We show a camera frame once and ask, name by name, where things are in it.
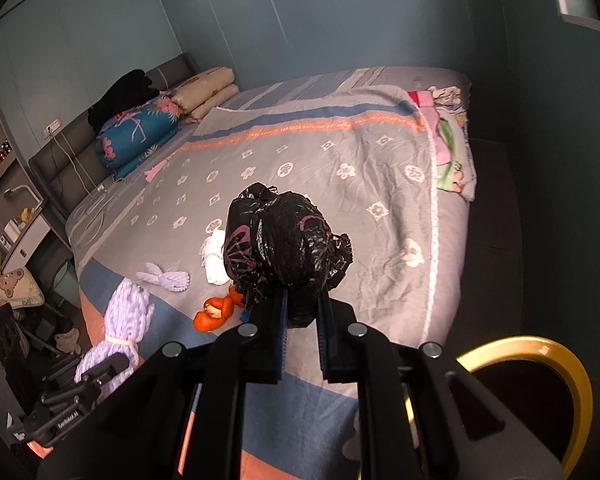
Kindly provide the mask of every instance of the wall socket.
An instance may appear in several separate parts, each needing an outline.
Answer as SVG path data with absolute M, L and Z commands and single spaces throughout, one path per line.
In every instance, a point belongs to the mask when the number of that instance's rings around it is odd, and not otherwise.
M 51 137 L 53 135 L 54 131 L 56 131 L 60 126 L 62 126 L 60 119 L 56 119 L 49 126 L 47 126 L 45 128 L 45 131 L 43 132 L 45 139 L 48 139 L 49 137 Z

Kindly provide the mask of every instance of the gray upholstered headboard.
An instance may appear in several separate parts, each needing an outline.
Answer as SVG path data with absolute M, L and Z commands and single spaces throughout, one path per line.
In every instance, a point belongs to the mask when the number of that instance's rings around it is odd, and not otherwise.
M 154 88 L 168 90 L 199 72 L 189 54 L 180 54 L 150 70 L 147 75 Z M 110 175 L 110 170 L 101 165 L 96 157 L 93 149 L 95 138 L 96 134 L 87 122 L 85 110 L 29 159 L 29 168 L 38 189 L 46 194 L 65 219 L 69 218 L 74 208 L 87 196 L 77 171 L 89 191 L 93 190 L 93 184 L 97 186 Z

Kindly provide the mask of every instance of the white cloth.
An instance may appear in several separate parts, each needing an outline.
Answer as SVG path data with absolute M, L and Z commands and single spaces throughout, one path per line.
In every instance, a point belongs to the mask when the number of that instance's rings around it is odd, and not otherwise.
M 224 231 L 215 229 L 200 248 L 203 265 L 206 269 L 206 280 L 213 285 L 224 285 L 229 277 L 224 270 L 222 260 L 222 246 L 224 245 Z

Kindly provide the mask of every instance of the metal bolt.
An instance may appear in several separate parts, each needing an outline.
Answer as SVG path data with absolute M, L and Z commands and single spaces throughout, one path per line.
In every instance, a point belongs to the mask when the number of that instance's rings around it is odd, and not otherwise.
M 258 333 L 258 327 L 253 323 L 242 323 L 238 327 L 238 334 L 242 337 L 253 337 Z
M 366 334 L 366 326 L 362 323 L 351 323 L 347 326 L 347 332 L 349 332 L 354 337 L 362 337 Z
M 427 357 L 436 359 L 442 355 L 442 346 L 433 341 L 429 341 L 428 343 L 424 343 L 424 345 L 422 345 L 422 352 Z
M 170 341 L 162 347 L 162 355 L 165 357 L 178 357 L 182 350 L 183 347 L 180 343 Z

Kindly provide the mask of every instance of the trash can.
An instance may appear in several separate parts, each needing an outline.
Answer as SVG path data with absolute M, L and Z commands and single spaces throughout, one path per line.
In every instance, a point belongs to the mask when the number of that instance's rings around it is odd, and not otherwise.
M 75 308 L 81 308 L 78 294 L 78 276 L 71 260 L 65 261 L 54 276 L 52 290 L 65 298 Z

